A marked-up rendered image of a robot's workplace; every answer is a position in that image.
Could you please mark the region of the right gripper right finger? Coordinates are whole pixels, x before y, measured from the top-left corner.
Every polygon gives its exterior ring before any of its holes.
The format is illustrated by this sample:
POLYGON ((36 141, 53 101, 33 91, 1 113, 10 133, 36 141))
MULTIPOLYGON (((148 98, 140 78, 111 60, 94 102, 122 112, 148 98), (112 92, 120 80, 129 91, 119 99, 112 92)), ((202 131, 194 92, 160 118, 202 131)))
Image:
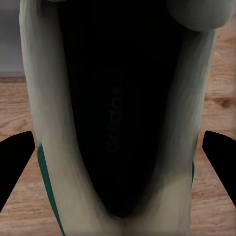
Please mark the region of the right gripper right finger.
POLYGON ((202 148, 236 207, 236 141, 206 131, 202 148))

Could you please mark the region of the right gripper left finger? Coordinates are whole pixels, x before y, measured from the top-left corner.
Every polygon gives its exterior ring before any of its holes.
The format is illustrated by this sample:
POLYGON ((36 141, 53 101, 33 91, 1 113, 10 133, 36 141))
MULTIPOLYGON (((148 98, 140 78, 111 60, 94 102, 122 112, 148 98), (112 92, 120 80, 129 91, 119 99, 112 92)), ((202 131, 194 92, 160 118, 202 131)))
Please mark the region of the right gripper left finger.
POLYGON ((31 131, 13 135, 0 142, 0 212, 34 150, 31 131))

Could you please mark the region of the gym shoe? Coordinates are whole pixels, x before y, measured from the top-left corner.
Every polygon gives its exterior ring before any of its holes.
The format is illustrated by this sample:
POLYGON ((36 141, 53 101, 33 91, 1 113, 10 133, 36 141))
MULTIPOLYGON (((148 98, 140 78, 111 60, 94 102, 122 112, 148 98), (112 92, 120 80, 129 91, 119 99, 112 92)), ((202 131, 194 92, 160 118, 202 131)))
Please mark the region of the gym shoe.
POLYGON ((190 236, 218 29, 236 0, 21 0, 38 164, 63 236, 190 236))

